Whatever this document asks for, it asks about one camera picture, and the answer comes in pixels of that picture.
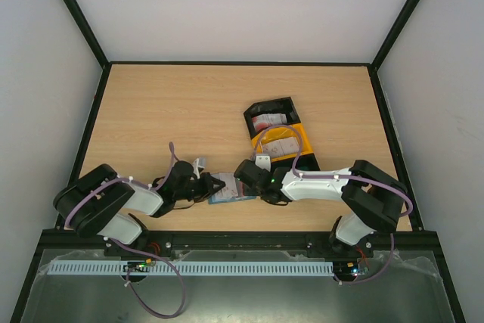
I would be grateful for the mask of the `black bin with red cards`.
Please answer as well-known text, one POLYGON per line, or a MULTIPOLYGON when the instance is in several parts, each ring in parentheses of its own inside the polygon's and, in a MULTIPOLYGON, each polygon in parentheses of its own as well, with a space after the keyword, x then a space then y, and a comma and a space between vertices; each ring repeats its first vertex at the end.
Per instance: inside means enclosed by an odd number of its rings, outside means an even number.
POLYGON ((264 113, 284 113, 287 117, 286 125, 300 123, 299 115, 291 97, 278 98, 270 101, 260 101, 252 104, 243 113, 245 123, 251 138, 255 138, 259 132, 253 127, 252 118, 264 113))

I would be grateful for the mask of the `white VIP card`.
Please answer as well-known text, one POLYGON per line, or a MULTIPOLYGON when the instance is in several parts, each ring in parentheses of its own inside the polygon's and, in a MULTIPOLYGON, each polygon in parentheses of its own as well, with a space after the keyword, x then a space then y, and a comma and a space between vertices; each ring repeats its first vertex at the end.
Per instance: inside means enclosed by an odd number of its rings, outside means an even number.
POLYGON ((215 174, 214 176, 224 181, 226 186, 219 193, 210 198, 209 202, 211 204, 232 202, 239 198, 237 180, 234 178, 232 173, 223 172, 215 174))

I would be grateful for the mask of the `black bin with teal cards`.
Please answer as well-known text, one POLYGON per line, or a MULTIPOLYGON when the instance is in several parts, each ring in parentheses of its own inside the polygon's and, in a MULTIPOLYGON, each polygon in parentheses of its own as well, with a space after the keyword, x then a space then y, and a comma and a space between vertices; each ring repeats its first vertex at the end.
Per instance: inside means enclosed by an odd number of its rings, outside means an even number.
MULTIPOLYGON (((292 168, 292 164, 295 157, 283 158, 283 159, 271 159, 271 172, 274 172, 277 168, 292 168)), ((320 167, 314 154, 305 154, 299 157, 296 163, 296 169, 302 171, 319 171, 320 167)))

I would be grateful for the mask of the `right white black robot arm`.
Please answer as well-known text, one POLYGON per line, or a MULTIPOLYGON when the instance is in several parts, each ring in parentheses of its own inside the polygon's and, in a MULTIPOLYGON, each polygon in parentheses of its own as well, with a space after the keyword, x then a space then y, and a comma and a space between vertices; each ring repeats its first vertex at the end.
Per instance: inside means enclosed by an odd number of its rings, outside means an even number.
POLYGON ((413 210, 406 187, 366 160, 334 171, 294 166, 270 170, 245 160, 234 177, 271 205, 307 199, 343 202, 351 213, 337 218, 328 238, 332 251, 341 256, 370 234, 394 233, 400 218, 413 210))

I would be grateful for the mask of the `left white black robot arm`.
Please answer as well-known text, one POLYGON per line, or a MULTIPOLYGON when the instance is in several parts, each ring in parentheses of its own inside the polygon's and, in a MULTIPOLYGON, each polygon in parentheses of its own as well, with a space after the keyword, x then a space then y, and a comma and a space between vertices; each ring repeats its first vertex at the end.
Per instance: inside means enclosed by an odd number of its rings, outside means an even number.
POLYGON ((225 182, 186 161, 175 161, 167 175, 151 185, 121 177, 101 164, 59 192, 53 205, 64 218, 64 227, 81 238, 96 235, 130 245, 145 227, 121 210, 159 218, 175 209, 180 200, 199 203, 220 192, 225 182))

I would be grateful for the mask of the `teal card holder wallet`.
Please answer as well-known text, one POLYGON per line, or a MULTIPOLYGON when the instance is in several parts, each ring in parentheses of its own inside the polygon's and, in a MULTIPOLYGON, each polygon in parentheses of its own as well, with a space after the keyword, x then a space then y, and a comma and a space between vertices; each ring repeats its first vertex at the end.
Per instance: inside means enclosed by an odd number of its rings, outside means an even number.
POLYGON ((239 179, 234 177, 233 173, 221 172, 214 177, 225 183, 225 187, 216 192, 209 198, 209 204, 231 203, 244 200, 254 200, 256 195, 239 179))

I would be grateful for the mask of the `yellow bin with cards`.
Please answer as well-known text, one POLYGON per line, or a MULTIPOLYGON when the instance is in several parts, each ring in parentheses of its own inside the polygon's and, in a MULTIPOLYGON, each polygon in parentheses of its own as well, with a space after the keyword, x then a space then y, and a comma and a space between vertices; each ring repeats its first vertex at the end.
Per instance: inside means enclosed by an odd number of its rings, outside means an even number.
POLYGON ((302 123, 269 127, 252 138, 253 155, 267 154, 271 161, 281 161, 313 153, 305 128, 302 123))

